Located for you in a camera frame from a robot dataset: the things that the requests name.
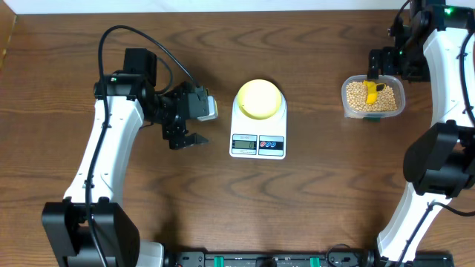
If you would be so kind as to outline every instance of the yellow bowl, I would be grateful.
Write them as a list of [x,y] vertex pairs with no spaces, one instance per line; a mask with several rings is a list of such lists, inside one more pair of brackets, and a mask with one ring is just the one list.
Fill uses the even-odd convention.
[[256,79],[239,89],[237,104],[244,115],[251,119],[268,119],[281,107],[282,95],[271,82]]

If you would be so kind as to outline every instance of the scale control panel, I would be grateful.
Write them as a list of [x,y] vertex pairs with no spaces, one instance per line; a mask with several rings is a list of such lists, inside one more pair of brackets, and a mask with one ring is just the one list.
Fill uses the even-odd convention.
[[256,158],[284,158],[284,141],[283,136],[233,134],[231,156],[255,155]]

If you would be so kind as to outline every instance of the kitchen scale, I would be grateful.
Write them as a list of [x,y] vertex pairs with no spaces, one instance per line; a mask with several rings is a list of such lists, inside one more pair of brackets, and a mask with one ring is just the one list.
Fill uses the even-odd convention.
[[252,80],[232,105],[229,154],[252,159],[283,159],[286,155],[287,103],[271,82]]

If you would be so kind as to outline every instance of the wooden table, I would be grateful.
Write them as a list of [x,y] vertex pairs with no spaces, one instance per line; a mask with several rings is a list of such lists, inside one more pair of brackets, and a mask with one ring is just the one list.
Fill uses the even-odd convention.
[[[341,85],[366,73],[370,49],[391,45],[394,13],[20,16],[0,79],[0,265],[56,264],[41,212],[62,199],[82,160],[97,45],[115,24],[168,47],[215,95],[220,112],[218,120],[188,124],[210,140],[204,146],[171,151],[159,125],[139,132],[124,209],[142,238],[209,251],[374,248],[402,196],[404,153],[430,126],[430,85],[403,82],[404,112],[379,123],[345,119]],[[121,69],[126,47],[159,53],[119,31],[106,42],[107,72]],[[173,69],[177,82],[185,79]],[[228,155],[232,100],[256,78],[274,80],[288,101],[283,161]],[[167,81],[160,67],[157,89]],[[471,210],[474,200],[473,190],[464,191],[451,205]],[[419,248],[450,250],[457,266],[473,266],[473,226],[442,211]]]

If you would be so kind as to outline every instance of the yellow object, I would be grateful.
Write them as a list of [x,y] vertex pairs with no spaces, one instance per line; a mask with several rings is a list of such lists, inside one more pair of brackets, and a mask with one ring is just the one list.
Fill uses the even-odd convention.
[[256,79],[239,89],[237,104],[244,115],[251,119],[268,119],[281,107],[282,95],[271,82]]
[[384,83],[376,84],[375,82],[368,81],[363,81],[363,85],[368,87],[368,97],[366,98],[366,104],[374,104],[374,102],[376,102],[378,99],[378,90],[376,90],[378,85],[384,85],[384,87],[386,87]]

